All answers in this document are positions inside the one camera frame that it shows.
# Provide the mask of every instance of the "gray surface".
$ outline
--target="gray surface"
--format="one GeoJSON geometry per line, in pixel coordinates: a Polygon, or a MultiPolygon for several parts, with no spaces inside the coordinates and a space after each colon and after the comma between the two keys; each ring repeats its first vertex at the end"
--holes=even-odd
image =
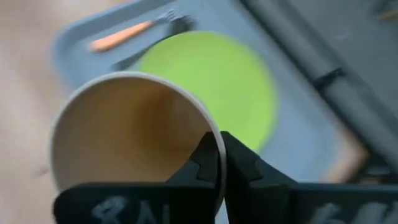
{"type": "MultiPolygon", "coordinates": [[[[200,30],[214,30],[245,43],[269,65],[277,85],[280,113],[277,129],[264,146],[261,157],[297,181],[316,182],[336,159],[336,127],[319,97],[302,79],[286,56],[238,4],[229,0],[141,0],[111,9],[72,25],[54,45],[54,60],[61,76],[72,88],[110,72],[112,65],[164,36],[166,27],[156,27],[104,54],[93,54],[92,40],[151,19],[173,5],[193,16],[200,30]]],[[[217,223],[226,223],[223,207],[217,223]]]]}
{"type": "Polygon", "coordinates": [[[379,22],[381,0],[284,0],[398,117],[398,21],[379,22]]]}

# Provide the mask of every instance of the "green plate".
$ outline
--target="green plate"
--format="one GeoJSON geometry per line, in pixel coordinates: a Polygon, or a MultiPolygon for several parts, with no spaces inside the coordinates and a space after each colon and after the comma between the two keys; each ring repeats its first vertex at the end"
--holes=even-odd
{"type": "Polygon", "coordinates": [[[212,32],[187,32],[151,48],[140,71],[162,76],[206,104],[218,127],[259,152],[271,136],[277,95],[270,72],[245,46],[212,32]]]}

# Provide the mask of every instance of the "orange handle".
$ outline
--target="orange handle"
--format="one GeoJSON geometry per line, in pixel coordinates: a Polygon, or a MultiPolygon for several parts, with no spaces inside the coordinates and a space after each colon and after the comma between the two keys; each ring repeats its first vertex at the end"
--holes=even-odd
{"type": "Polygon", "coordinates": [[[130,39],[131,37],[134,37],[135,35],[145,31],[146,29],[150,28],[153,24],[154,24],[154,21],[142,22],[133,27],[124,29],[115,34],[111,34],[102,39],[95,40],[90,44],[90,47],[95,52],[109,50],[109,49],[123,43],[124,41],[130,39]]]}

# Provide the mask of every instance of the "white cup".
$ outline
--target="white cup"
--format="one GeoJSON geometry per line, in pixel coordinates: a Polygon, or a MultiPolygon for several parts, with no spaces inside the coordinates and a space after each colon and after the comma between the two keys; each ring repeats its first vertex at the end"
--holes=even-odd
{"type": "Polygon", "coordinates": [[[52,133],[51,165],[62,191],[84,182],[165,182],[207,132],[215,135],[226,182],[223,138],[211,115],[180,86],[142,72],[96,78],[72,94],[52,133]]]}

